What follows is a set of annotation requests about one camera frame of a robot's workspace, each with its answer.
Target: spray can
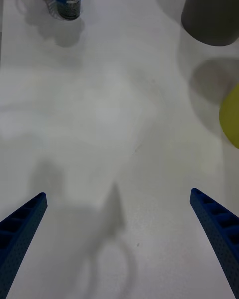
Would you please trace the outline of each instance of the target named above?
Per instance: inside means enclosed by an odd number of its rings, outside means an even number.
[[[57,9],[61,17],[67,20],[75,20],[80,15],[81,1],[66,0],[66,3],[57,3]]]

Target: gray container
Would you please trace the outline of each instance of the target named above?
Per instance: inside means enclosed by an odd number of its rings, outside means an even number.
[[[202,43],[231,44],[239,37],[239,0],[186,0],[181,20]]]

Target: white surface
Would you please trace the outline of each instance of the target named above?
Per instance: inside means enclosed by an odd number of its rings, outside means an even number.
[[[218,121],[239,46],[191,38],[183,1],[84,0],[62,22],[4,0],[0,219],[49,203],[9,299],[234,297],[189,196],[239,215]]]

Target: white tabletop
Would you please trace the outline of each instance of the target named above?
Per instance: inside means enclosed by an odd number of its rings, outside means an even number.
[[[189,197],[239,215],[218,120],[239,46],[190,37],[183,1],[83,0],[67,22],[4,0],[0,218],[49,204],[9,299],[234,297]]]

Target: yellow object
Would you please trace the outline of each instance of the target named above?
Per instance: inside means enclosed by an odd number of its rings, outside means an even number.
[[[239,83],[222,102],[219,121],[227,138],[239,149]]]

